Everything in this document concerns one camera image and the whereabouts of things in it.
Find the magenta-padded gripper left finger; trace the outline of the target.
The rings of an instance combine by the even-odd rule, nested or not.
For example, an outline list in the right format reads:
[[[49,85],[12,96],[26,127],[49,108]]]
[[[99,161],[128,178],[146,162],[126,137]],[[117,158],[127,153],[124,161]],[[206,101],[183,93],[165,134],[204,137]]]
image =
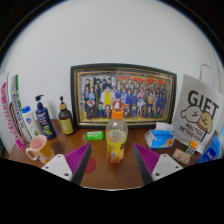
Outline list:
[[[66,155],[57,154],[42,169],[79,185],[82,181],[90,155],[91,144],[88,143]]]

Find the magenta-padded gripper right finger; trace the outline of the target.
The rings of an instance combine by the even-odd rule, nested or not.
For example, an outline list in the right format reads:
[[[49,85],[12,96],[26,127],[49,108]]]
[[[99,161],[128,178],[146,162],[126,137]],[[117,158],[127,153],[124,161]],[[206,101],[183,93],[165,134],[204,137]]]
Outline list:
[[[159,155],[137,143],[133,144],[132,153],[145,185],[182,169],[168,154]]]

